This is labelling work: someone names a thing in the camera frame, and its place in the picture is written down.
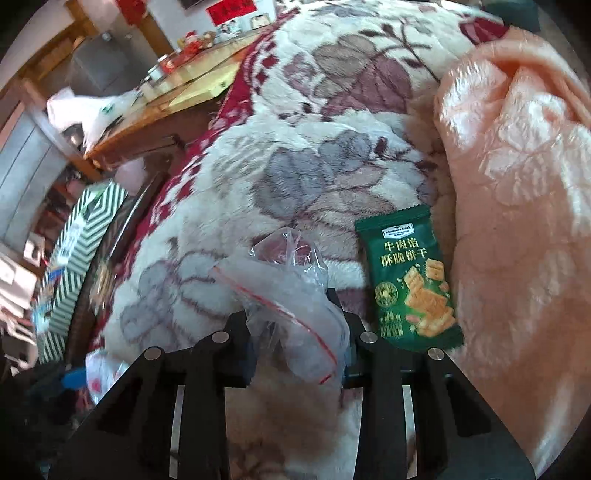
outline red banner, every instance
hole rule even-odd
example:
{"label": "red banner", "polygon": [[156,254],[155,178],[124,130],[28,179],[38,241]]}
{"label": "red banner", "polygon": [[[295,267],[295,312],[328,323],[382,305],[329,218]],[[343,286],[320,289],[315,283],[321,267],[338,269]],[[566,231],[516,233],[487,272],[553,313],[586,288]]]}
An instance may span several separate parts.
{"label": "red banner", "polygon": [[222,0],[207,9],[207,13],[209,13],[216,27],[232,18],[253,12],[256,12],[253,0]]}

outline red decoration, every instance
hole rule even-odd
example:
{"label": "red decoration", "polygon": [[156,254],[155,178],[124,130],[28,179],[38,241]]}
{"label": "red decoration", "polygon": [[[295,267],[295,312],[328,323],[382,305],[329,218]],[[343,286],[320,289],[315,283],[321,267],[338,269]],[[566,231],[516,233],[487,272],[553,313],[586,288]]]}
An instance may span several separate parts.
{"label": "red decoration", "polygon": [[252,0],[222,0],[207,9],[216,27],[232,18],[253,12],[256,12],[256,6]]}
{"label": "red decoration", "polygon": [[137,27],[146,13],[144,0],[116,0],[116,2],[125,21],[132,27]]}

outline chevron pattern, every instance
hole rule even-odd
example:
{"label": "chevron pattern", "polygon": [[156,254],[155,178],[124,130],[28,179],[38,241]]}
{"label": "chevron pattern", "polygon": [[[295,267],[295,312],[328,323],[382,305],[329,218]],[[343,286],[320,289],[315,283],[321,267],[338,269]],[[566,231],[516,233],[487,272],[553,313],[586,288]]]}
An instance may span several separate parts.
{"label": "chevron pattern", "polygon": [[[52,263],[56,260],[67,231],[74,220],[79,215],[87,213],[86,225],[56,287],[48,329],[37,338],[40,363],[63,358],[70,322],[86,273],[111,220],[115,217],[126,196],[126,191],[113,182],[92,185],[84,190],[72,209],[51,255]],[[49,274],[46,273],[42,288],[45,288],[48,282]]]}

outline snack packet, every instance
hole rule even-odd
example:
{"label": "snack packet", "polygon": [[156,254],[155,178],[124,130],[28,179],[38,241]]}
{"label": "snack packet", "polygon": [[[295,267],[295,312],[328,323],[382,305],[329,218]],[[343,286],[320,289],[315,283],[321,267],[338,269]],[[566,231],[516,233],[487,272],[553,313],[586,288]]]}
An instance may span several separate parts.
{"label": "snack packet", "polygon": [[368,257],[380,335],[425,351],[463,344],[428,205],[357,220]]}

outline silver bolt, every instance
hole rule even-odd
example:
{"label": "silver bolt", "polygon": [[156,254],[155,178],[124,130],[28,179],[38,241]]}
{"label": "silver bolt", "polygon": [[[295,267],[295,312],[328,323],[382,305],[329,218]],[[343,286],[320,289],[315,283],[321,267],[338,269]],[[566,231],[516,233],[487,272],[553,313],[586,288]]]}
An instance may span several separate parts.
{"label": "silver bolt", "polygon": [[359,338],[363,343],[375,343],[378,341],[378,336],[373,332],[363,332],[359,335]]}
{"label": "silver bolt", "polygon": [[144,352],[144,358],[146,360],[156,360],[160,358],[160,355],[162,355],[162,350],[157,346],[151,346]]}
{"label": "silver bolt", "polygon": [[212,335],[212,340],[216,343],[226,343],[230,339],[230,334],[220,330]]}
{"label": "silver bolt", "polygon": [[430,348],[427,351],[427,354],[433,358],[433,360],[443,360],[445,358],[445,353],[443,353],[443,350],[441,350],[440,348]]}

